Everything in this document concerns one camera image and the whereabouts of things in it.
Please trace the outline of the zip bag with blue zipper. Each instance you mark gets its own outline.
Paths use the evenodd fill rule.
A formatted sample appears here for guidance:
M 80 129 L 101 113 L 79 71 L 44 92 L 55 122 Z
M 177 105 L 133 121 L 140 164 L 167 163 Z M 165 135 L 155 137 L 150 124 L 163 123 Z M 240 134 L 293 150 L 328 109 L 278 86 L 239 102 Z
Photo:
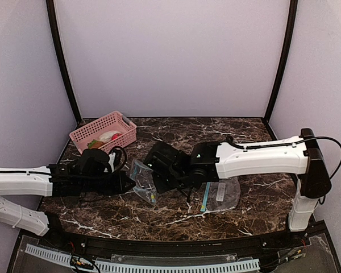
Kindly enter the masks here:
M 133 191 L 150 205 L 156 205 L 156 187 L 152 178 L 152 170 L 140 160 L 133 159 L 130 178 L 135 182 Z

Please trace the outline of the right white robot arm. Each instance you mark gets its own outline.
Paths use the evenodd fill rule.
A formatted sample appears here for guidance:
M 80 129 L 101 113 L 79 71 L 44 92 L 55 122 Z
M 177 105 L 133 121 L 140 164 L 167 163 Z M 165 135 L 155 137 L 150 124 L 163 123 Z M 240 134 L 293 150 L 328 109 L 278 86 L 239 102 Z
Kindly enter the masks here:
M 297 176 L 297 192 L 288 214 L 291 232 L 306 230 L 318 200 L 332 188 L 322 151 L 312 129 L 287 139 L 257 143 L 202 142 L 190 154 L 159 141 L 144 164 L 152 170 L 159 193 L 173 189 L 198 188 L 202 183 L 219 182 L 244 175 L 291 173 Z

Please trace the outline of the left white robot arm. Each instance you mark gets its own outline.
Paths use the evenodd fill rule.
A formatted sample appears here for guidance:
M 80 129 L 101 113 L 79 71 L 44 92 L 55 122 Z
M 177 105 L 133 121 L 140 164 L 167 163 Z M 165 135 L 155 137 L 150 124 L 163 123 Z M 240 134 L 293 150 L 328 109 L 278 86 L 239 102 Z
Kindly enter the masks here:
M 55 164 L 0 168 L 0 222 L 43 237 L 52 231 L 61 231 L 57 215 L 31 210 L 7 200 L 8 197 L 77 197 L 83 193 L 113 196 L 126 193 L 134 186 L 135 182 L 125 171 L 90 175 Z

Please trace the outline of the white toy bun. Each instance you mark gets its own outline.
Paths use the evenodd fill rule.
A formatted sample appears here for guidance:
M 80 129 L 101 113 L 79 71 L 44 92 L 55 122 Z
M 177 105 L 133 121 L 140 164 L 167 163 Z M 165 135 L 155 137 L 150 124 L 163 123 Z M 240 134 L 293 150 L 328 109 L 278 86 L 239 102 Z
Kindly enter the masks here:
M 116 134 L 116 133 L 120 133 L 120 132 L 119 132 L 119 131 L 116 131 L 116 130 L 107 131 L 107 132 L 101 134 L 101 135 L 98 137 L 98 140 L 99 140 L 99 141 L 102 141 L 102 142 L 105 142 L 105 143 L 110 142 L 110 141 L 112 141 L 112 140 L 111 140 L 111 137 L 112 137 L 114 134 Z

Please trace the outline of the red toy fruit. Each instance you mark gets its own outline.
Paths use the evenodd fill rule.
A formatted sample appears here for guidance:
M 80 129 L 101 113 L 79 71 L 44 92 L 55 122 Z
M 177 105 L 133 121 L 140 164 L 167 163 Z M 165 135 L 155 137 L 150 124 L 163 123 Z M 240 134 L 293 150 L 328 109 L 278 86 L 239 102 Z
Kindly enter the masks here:
M 111 137 L 111 140 L 115 140 L 115 139 L 117 139 L 117 138 L 119 138 L 119 137 L 121 137 L 122 135 L 121 135 L 121 133 L 116 133 L 116 134 L 114 134 L 112 137 Z

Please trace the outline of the pink perforated plastic basket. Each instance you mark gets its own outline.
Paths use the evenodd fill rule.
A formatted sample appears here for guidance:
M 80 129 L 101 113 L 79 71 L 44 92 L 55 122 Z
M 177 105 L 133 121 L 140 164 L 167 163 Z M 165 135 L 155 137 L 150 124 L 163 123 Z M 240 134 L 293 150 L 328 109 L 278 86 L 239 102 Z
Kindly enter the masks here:
M 115 146 L 126 147 L 136 141 L 136 124 L 119 111 L 72 131 L 69 136 L 80 153 L 85 149 L 100 149 L 105 152 Z

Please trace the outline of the black front table rail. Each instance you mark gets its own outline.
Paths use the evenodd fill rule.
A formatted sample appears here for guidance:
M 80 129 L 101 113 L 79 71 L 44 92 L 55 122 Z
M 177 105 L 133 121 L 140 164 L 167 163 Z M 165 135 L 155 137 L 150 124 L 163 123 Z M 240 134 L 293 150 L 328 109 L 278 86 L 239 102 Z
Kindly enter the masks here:
M 110 239 L 52 231 L 47 240 L 56 247 L 64 247 L 76 254 L 101 258 L 109 258 L 115 254 L 163 258 L 235 254 L 239 258 L 272 259 L 280 251 L 310 244 L 307 233 L 293 234 L 287 231 L 231 239 L 170 242 Z

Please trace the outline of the left black frame post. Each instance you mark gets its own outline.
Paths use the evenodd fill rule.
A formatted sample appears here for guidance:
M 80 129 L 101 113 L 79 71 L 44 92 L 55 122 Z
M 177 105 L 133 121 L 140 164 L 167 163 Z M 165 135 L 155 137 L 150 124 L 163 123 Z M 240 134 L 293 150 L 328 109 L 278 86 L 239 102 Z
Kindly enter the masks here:
M 72 114 L 75 118 L 76 124 L 79 124 L 82 121 L 82 116 L 80 114 L 80 110 L 74 95 L 72 83 L 69 77 L 68 67 L 66 65 L 66 60 L 64 56 L 64 51 L 61 43 L 59 24 L 56 16 L 56 8 L 54 0 L 46 0 L 47 7 L 47 15 L 49 21 L 49 27 L 51 31 L 53 46 L 55 49 L 55 54 L 57 58 L 57 63 L 60 69 L 61 78 L 63 81 L 63 85 L 65 88 L 66 96 L 70 104 L 70 108 Z

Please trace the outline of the black frame post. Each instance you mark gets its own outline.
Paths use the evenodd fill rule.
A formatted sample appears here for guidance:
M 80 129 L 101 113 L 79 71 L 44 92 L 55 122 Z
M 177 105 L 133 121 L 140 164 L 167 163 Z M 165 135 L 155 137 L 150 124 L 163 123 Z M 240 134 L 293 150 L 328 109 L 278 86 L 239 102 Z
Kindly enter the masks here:
M 53 46 L 55 49 L 55 54 L 57 58 L 57 63 L 60 69 L 61 78 L 63 81 L 63 85 L 65 88 L 66 96 L 70 104 L 70 108 L 72 114 L 75 118 L 76 124 L 79 124 L 82 121 L 82 116 L 80 114 L 80 110 L 74 95 L 72 83 L 69 77 L 68 67 L 66 65 L 66 60 L 64 56 L 64 51 L 61 43 L 59 24 L 56 16 L 56 8 L 54 0 L 46 0 L 47 7 L 47 15 L 49 21 L 49 27 L 51 31 Z
M 267 108 L 264 114 L 264 120 L 266 123 L 269 123 L 273 114 L 273 110 L 276 105 L 276 101 L 278 98 L 278 94 L 280 91 L 281 83 L 283 80 L 286 64 L 288 61 L 290 46 L 292 43 L 293 31 L 296 21 L 298 9 L 298 0 L 290 0 L 289 1 L 289 10 L 288 10 L 288 17 L 286 21 L 286 29 L 284 34 L 284 40 L 282 43 L 282 49 L 280 54 L 280 59 L 278 62 L 278 67 L 275 75 L 275 80 L 272 86 L 271 95 L 269 97 L 269 101 L 267 104 Z

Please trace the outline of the right black frame post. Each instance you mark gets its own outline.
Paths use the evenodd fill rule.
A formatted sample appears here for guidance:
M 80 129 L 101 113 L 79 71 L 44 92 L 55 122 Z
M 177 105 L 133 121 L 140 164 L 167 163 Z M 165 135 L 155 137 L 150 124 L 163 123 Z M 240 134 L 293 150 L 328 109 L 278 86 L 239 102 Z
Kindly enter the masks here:
M 280 59 L 278 62 L 278 67 L 275 75 L 275 80 L 272 86 L 271 95 L 269 97 L 269 101 L 267 104 L 267 108 L 264 114 L 264 120 L 266 123 L 269 123 L 273 114 L 273 110 L 276 105 L 276 101 L 278 98 L 278 94 L 280 91 L 281 83 L 283 80 L 286 64 L 288 61 L 290 46 L 292 43 L 293 31 L 296 21 L 298 9 L 298 0 L 290 0 L 289 1 L 289 10 L 288 10 L 288 17 L 286 21 L 286 29 L 284 34 L 284 40 L 282 43 L 282 49 L 280 54 Z

